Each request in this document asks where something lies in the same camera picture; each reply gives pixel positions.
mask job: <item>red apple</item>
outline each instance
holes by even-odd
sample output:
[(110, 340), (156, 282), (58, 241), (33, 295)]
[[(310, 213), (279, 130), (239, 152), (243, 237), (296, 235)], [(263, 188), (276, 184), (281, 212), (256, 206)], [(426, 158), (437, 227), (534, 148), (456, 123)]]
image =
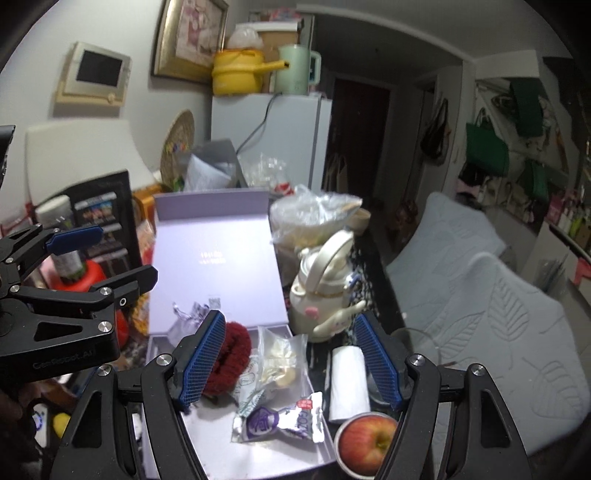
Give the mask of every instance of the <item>red apple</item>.
[(343, 463), (358, 475), (374, 476), (394, 438), (396, 420), (367, 415), (347, 425), (339, 439)]

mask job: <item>qr code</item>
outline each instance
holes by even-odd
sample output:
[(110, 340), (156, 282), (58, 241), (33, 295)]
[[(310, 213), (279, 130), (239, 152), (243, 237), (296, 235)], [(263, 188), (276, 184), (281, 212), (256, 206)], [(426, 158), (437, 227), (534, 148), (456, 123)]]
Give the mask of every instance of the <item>qr code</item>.
[(219, 298), (209, 299), (209, 308), (211, 308), (212, 310), (219, 310), (220, 308), (222, 308), (222, 301)]

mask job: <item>red label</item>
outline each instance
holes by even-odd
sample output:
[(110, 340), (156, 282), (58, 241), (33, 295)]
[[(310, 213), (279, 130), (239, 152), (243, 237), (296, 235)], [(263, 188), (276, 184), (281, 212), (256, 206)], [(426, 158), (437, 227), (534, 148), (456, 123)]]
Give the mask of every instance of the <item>red label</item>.
[(296, 407), (301, 408), (302, 410), (312, 410), (312, 401), (311, 400), (298, 400), (295, 404)]

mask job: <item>power cord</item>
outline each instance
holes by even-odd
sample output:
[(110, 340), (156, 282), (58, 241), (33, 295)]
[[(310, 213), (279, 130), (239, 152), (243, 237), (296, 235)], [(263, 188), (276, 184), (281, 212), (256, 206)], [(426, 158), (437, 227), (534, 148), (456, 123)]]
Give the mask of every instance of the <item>power cord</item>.
[(248, 142), (250, 142), (250, 140), (252, 139), (252, 137), (254, 137), (254, 136), (257, 134), (257, 132), (258, 132), (258, 131), (259, 131), (261, 128), (263, 128), (263, 127), (265, 126), (265, 124), (267, 123), (267, 118), (269, 117), (269, 112), (271, 111), (271, 106), (273, 105), (273, 102), (275, 101), (275, 99), (276, 99), (277, 97), (279, 97), (279, 95), (282, 95), (282, 94), (281, 94), (281, 93), (276, 93), (275, 95), (273, 95), (273, 96), (271, 97), (271, 99), (269, 100), (269, 103), (267, 104), (267, 111), (265, 112), (265, 118), (263, 119), (263, 121), (261, 122), (261, 124), (260, 124), (258, 127), (256, 127), (256, 128), (254, 129), (254, 132), (252, 132), (252, 133), (251, 133), (251, 134), (248, 136), (248, 138), (247, 138), (247, 139), (246, 139), (244, 142), (242, 142), (242, 144), (240, 145), (240, 147), (238, 147), (238, 148), (236, 149), (236, 155), (239, 155), (239, 154), (240, 154), (240, 152), (242, 151), (242, 149), (243, 149), (243, 148), (246, 146), (246, 144), (247, 144)]

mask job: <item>mint green pitcher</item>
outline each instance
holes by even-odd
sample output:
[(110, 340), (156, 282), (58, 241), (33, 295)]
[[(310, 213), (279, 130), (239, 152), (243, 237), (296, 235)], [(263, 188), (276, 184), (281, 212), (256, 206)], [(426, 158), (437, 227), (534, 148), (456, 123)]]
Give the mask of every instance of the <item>mint green pitcher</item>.
[(279, 47), (279, 59), (288, 61), (290, 67), (277, 72), (275, 93), (308, 95), (308, 87), (320, 83), (322, 57), (317, 51), (310, 51), (303, 45), (283, 45)]

